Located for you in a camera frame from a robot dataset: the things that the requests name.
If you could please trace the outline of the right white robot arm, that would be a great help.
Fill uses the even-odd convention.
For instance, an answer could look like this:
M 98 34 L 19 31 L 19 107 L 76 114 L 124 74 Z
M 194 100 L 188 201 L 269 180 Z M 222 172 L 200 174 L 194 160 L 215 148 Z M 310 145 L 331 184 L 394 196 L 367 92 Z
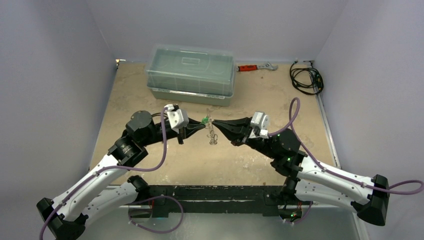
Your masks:
M 301 142 L 287 128 L 268 136 L 265 124 L 252 118 L 213 120 L 212 124 L 234 146 L 246 145 L 270 158 L 271 166 L 286 178 L 280 196 L 288 204 L 295 201 L 321 202 L 346 208 L 363 221 L 385 226 L 389 205 L 388 179 L 357 175 L 314 161 L 312 155 L 300 150 Z

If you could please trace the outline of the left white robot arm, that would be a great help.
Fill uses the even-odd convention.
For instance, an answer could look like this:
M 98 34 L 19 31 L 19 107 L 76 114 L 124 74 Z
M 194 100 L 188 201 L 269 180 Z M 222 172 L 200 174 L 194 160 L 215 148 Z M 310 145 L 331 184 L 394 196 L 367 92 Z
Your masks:
M 177 104 L 166 105 L 158 114 L 139 110 L 132 114 L 120 138 L 108 149 L 100 162 L 68 190 L 53 199 L 42 198 L 37 204 L 44 224 L 38 238 L 42 240 L 50 230 L 57 240 L 78 239 L 89 224 L 112 208 L 135 202 L 138 205 L 149 199 L 149 185 L 139 176 L 121 185 L 116 192 L 103 190 L 117 178 L 129 171 L 153 172 L 159 169 L 167 156 L 167 141 L 176 138 L 182 145 L 184 140 L 206 126 L 188 117 Z M 160 162 L 151 168 L 136 165 L 147 155 L 146 146 L 162 143 Z

